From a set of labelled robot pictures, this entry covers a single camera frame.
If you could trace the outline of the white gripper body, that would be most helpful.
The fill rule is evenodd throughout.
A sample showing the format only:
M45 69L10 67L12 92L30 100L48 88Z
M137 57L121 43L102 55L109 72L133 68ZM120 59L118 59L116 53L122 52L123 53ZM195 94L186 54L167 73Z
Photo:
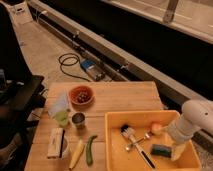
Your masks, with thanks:
M194 133L200 128L189 121L184 115L180 115L177 119L168 124L166 131L177 144L182 144L190 140Z

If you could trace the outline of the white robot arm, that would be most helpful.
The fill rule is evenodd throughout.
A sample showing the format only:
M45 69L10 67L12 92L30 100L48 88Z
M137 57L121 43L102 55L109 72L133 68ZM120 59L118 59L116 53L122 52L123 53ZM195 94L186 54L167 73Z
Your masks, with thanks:
M213 101L188 100L184 102L182 114L166 127L166 132L173 140L172 161L181 157L186 143L201 129L213 134Z

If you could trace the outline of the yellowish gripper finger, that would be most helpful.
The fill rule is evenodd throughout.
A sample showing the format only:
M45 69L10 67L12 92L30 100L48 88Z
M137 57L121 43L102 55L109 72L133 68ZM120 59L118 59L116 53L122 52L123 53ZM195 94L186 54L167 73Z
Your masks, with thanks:
M180 158L180 156L182 155L182 153L184 152L186 147L186 144L176 144L174 143L172 145L172 153L171 153L171 160L172 161L176 161Z

